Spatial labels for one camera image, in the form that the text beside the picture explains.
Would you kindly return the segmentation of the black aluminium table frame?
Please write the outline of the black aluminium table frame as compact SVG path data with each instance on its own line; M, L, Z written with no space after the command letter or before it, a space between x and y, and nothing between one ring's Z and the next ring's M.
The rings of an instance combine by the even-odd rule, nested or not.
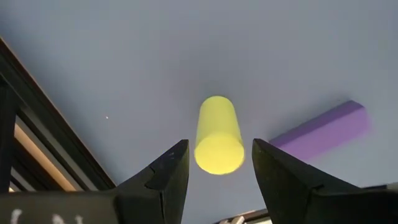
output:
M75 190L116 186L1 37L0 79L19 99L19 128L29 140L27 149L42 151Z

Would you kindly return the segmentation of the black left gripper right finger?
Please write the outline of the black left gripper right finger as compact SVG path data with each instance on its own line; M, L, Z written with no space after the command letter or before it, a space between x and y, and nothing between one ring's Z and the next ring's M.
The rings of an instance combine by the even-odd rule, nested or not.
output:
M398 224L398 189L357 187L262 139L252 162L273 224Z

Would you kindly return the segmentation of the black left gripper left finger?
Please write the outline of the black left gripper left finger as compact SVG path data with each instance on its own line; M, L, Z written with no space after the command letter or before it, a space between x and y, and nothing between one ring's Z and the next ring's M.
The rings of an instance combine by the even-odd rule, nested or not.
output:
M0 194L0 224L181 224L188 176L182 139L110 190Z

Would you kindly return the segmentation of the yellow cylinder block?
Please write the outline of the yellow cylinder block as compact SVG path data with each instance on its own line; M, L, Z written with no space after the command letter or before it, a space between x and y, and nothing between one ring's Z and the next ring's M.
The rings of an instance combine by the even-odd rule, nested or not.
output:
M244 144L229 99L211 96L200 106L194 157L201 169L213 175L230 174L243 164Z

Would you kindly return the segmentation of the purple rectangular block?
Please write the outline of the purple rectangular block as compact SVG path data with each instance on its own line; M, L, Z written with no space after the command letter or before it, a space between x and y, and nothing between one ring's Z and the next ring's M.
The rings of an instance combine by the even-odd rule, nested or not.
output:
M359 137L369 127L366 108L349 100L280 134L269 143L297 159L308 161Z

